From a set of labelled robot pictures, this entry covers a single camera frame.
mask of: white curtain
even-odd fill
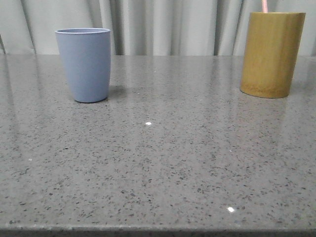
[[[306,12],[300,55],[316,55],[316,0],[268,0]],[[58,54],[54,31],[112,30],[119,55],[243,55],[261,0],[0,0],[0,54]]]

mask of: gray speckled countertop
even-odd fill
[[[112,59],[81,104],[59,56],[0,56],[0,236],[316,236],[315,58],[283,99],[242,57]]]

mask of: yellow cup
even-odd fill
[[[305,13],[250,13],[240,90],[263,98],[290,92]]]

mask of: cup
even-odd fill
[[[288,96],[304,20],[301,12],[250,13],[242,92],[263,98]]]
[[[78,102],[104,100],[109,94],[111,31],[73,28],[55,31],[68,87]]]

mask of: wooden cup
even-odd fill
[[[263,98],[288,96],[304,20],[301,12],[250,13],[242,92]]]

